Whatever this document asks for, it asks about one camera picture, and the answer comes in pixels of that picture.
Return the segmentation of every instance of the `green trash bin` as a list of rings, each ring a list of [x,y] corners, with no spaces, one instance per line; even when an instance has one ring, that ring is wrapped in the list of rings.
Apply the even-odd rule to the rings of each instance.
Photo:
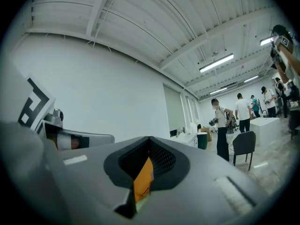
[[[197,135],[198,138],[198,148],[205,150],[207,148],[207,133],[206,132],[201,132],[198,133]]]

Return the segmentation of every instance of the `black pants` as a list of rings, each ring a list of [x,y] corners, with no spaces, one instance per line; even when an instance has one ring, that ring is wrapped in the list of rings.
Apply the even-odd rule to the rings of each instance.
[[[283,101],[283,116],[284,118],[287,118],[287,99],[286,96],[282,96],[282,101]]]
[[[257,117],[257,118],[260,118],[261,116],[259,115],[259,111],[253,111],[254,112],[254,114],[255,114],[255,116]]]
[[[227,128],[219,127],[217,130],[217,154],[229,161],[229,150],[226,138]]]
[[[245,120],[240,120],[240,132],[244,133],[246,128],[246,132],[250,129],[250,118]]]
[[[275,118],[276,117],[276,108],[268,108],[268,118]]]

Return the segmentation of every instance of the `white box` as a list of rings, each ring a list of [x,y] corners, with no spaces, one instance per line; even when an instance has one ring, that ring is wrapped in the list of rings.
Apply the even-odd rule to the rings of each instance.
[[[281,137],[279,118],[257,118],[250,121],[250,131],[256,134],[256,145],[268,145]]]

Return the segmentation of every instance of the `ceiling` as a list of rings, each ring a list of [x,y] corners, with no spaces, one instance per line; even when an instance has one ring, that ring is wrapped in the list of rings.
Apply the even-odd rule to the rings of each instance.
[[[26,32],[86,39],[121,51],[199,99],[271,65],[272,27],[290,28],[273,0],[30,0]],[[207,64],[233,53],[217,69]]]

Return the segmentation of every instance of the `white wall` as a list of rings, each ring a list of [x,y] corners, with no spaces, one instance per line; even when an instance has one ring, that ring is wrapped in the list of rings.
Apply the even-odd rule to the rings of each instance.
[[[228,92],[223,95],[216,95],[214,97],[211,97],[209,99],[200,102],[199,109],[201,113],[200,114],[201,126],[207,127],[209,125],[208,124],[209,121],[215,117],[215,110],[213,110],[211,106],[211,100],[213,98],[217,98],[221,106],[233,110],[233,114],[235,115],[235,102],[238,100],[237,98],[238,93],[241,93],[243,98],[248,100],[250,103],[252,103],[251,95],[254,95],[257,99],[260,100],[262,110],[266,110],[265,104],[263,103],[263,94],[261,88],[262,86],[265,86],[266,88],[271,88],[275,93],[275,86],[274,86],[275,81],[274,79],[272,79],[272,77],[274,77],[273,74],[257,82],[253,82],[248,86],[242,87],[232,92]]]
[[[13,61],[24,76],[34,75],[56,97],[65,129],[112,134],[116,142],[144,135],[168,138],[163,83],[181,96],[192,95],[132,58],[86,42],[30,35]]]

